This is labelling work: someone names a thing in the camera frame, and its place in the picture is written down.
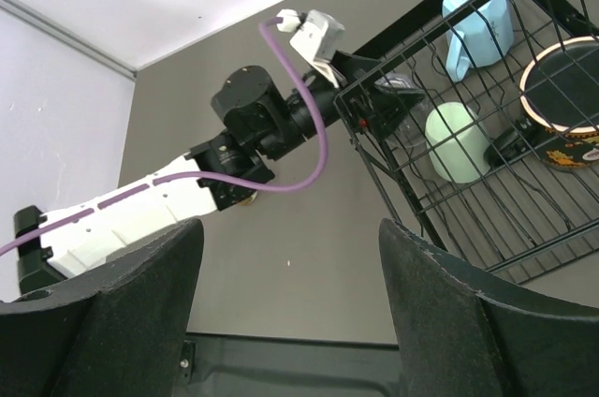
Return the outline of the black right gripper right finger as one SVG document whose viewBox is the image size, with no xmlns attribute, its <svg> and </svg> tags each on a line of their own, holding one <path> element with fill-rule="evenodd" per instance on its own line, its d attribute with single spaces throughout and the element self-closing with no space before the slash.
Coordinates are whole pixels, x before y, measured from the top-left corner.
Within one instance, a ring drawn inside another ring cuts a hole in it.
<svg viewBox="0 0 599 397">
<path fill-rule="evenodd" d="M 597 309 L 507 282 L 394 220 L 378 245 L 409 395 L 597 395 Z"/>
</svg>

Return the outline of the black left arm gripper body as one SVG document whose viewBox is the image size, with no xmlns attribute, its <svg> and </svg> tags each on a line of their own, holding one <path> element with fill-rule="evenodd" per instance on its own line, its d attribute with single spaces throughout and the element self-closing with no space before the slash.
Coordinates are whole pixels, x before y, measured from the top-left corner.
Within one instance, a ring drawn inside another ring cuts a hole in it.
<svg viewBox="0 0 599 397">
<path fill-rule="evenodd" d="M 345 128 L 351 133 L 383 135 L 384 124 L 376 103 L 383 95 L 364 76 L 377 72 L 383 61 L 366 56 L 336 51 L 330 65 L 343 79 L 334 103 Z"/>
</svg>

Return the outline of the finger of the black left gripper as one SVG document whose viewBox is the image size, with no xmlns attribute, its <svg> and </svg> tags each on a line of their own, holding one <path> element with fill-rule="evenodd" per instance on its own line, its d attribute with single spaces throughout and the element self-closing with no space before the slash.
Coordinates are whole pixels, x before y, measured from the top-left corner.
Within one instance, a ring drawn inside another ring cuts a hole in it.
<svg viewBox="0 0 599 397">
<path fill-rule="evenodd" d="M 426 93 L 420 89 L 384 89 L 374 93 L 375 112 L 382 135 L 391 135 L 403 123 L 415 123 Z"/>
</svg>

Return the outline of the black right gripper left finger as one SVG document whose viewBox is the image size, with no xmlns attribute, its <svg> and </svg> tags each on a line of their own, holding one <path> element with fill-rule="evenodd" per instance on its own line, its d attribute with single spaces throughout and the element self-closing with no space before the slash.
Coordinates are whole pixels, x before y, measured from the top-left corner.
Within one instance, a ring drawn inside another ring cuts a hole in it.
<svg viewBox="0 0 599 397">
<path fill-rule="evenodd" d="M 1 305 L 4 396 L 170 396 L 204 244 L 189 219 Z"/>
</svg>

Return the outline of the clear plastic glass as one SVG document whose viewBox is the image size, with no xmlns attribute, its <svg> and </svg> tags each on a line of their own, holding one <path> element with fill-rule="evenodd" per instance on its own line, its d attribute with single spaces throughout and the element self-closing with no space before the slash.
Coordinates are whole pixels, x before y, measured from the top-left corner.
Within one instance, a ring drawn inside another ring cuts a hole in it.
<svg viewBox="0 0 599 397">
<path fill-rule="evenodd" d="M 385 77 L 374 83 L 376 90 L 384 89 L 420 89 L 414 85 L 412 80 L 400 73 L 389 72 Z M 418 121 L 415 123 L 403 123 L 399 129 L 393 132 L 387 141 L 397 147 L 412 148 L 424 141 L 424 125 L 429 111 L 428 98 L 421 105 Z"/>
</svg>

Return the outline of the mint green cup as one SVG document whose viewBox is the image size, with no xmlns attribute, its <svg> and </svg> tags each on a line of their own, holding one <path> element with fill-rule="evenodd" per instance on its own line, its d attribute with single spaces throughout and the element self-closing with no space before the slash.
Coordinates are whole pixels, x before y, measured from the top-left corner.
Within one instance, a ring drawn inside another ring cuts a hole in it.
<svg viewBox="0 0 599 397">
<path fill-rule="evenodd" d="M 486 129 L 477 114 L 460 102 L 439 105 L 428 115 L 425 137 L 435 171 L 446 181 L 468 184 L 490 171 Z"/>
</svg>

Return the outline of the light blue ceramic mug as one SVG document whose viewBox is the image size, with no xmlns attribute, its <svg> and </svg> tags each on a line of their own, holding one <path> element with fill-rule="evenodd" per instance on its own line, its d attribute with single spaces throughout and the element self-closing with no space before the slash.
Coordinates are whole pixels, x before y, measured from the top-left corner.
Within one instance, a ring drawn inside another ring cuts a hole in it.
<svg viewBox="0 0 599 397">
<path fill-rule="evenodd" d="M 443 0 L 442 15 L 449 16 L 467 1 Z M 454 82 L 462 81 L 471 68 L 498 63 L 514 43 L 507 0 L 489 0 L 447 30 L 446 39 L 446 71 Z"/>
</svg>

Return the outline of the steel tumbler with cork base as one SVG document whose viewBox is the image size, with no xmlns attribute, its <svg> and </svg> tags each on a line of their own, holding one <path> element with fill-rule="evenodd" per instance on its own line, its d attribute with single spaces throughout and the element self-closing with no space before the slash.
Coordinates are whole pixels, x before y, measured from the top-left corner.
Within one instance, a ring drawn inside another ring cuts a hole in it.
<svg viewBox="0 0 599 397">
<path fill-rule="evenodd" d="M 243 201 L 240 202 L 241 206 L 248 206 L 251 205 L 252 203 L 254 203 L 256 201 L 258 197 L 258 193 L 255 192 L 253 193 L 251 196 L 249 196 L 248 198 L 244 199 Z"/>
</svg>

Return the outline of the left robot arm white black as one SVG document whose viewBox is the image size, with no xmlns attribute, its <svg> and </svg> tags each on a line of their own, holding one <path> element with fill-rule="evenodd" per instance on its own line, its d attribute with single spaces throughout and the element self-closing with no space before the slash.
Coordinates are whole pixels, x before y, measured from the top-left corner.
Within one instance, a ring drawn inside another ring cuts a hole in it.
<svg viewBox="0 0 599 397">
<path fill-rule="evenodd" d="M 212 98 L 225 124 L 215 138 L 104 196 L 51 212 L 35 205 L 18 210 L 10 247 L 18 254 L 21 293 L 88 272 L 162 228 L 272 191 L 267 161 L 321 138 L 340 117 L 329 83 L 313 72 L 303 83 L 311 103 L 300 91 L 283 98 L 264 68 L 243 67 Z"/>
</svg>

